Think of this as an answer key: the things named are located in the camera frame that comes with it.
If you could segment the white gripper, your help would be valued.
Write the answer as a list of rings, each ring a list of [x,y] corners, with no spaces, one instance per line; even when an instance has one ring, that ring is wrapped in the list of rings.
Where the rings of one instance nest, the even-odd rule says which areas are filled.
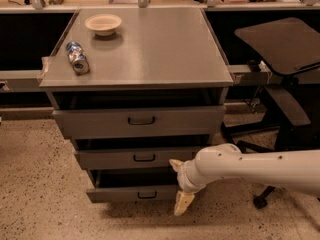
[[[195,194],[207,186],[205,179],[200,175],[193,160],[180,161],[170,159],[169,164],[177,172],[177,180],[182,191],[176,194],[174,215],[181,216],[195,198]]]

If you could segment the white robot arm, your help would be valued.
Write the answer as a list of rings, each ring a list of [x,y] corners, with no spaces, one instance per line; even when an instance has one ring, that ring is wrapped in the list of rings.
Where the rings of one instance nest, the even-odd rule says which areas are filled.
[[[192,160],[170,159],[180,189],[174,215],[181,216],[209,183],[241,178],[320,197],[320,150],[243,154],[234,144],[201,149]]]

